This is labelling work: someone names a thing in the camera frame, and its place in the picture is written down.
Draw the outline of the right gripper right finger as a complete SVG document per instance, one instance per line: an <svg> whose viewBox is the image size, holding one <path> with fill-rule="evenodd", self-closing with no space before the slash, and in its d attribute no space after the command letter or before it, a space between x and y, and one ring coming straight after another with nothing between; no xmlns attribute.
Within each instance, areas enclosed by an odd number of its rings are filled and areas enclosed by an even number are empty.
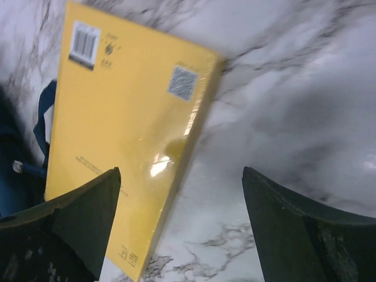
<svg viewBox="0 0 376 282"><path fill-rule="evenodd" d="M375 281L375 218L324 205L245 167L265 281Z"/></svg>

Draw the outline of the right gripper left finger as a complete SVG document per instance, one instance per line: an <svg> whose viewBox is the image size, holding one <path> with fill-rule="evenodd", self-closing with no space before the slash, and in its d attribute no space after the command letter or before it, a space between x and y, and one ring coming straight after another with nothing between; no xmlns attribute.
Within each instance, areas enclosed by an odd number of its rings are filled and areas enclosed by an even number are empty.
<svg viewBox="0 0 376 282"><path fill-rule="evenodd" d="M114 167L1 219L1 281L98 281L121 184Z"/></svg>

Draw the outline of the navy blue student backpack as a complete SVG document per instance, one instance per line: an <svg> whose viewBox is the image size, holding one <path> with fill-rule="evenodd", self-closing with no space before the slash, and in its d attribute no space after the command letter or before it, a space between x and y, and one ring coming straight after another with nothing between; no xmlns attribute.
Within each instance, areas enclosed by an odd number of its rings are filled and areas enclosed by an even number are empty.
<svg viewBox="0 0 376 282"><path fill-rule="evenodd" d="M1 90L1 218L11 216L45 201L44 193L50 144L46 140L45 113L55 103L57 81L42 91L38 121L33 129L44 160L41 167L31 163L21 132Z"/></svg>

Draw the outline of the yellow notebook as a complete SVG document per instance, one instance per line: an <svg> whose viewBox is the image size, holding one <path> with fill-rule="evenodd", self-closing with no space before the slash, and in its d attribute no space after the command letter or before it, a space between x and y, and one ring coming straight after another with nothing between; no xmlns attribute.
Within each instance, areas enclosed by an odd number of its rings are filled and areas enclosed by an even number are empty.
<svg viewBox="0 0 376 282"><path fill-rule="evenodd" d="M45 198L118 167L106 255L133 281L156 248L224 63L194 43L66 4Z"/></svg>

